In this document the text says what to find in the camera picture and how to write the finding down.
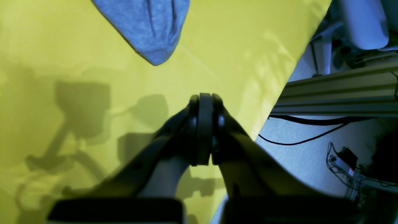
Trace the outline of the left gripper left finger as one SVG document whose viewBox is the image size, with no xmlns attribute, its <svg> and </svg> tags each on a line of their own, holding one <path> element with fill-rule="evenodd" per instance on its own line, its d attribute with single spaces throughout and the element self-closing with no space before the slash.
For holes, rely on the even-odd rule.
<svg viewBox="0 0 398 224">
<path fill-rule="evenodd" d="M 175 198 L 189 166 L 206 165 L 206 94 L 168 119 L 124 168 L 80 197 L 57 202 L 48 224 L 185 224 Z"/>
</svg>

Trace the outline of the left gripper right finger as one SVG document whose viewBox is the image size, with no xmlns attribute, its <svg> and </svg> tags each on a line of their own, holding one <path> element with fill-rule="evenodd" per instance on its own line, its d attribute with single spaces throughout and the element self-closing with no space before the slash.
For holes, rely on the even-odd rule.
<svg viewBox="0 0 398 224">
<path fill-rule="evenodd" d="M 364 215 L 348 199 L 320 193 L 295 178 L 257 145 L 212 94 L 213 164 L 228 200 L 222 224 L 359 224 Z"/>
</svg>

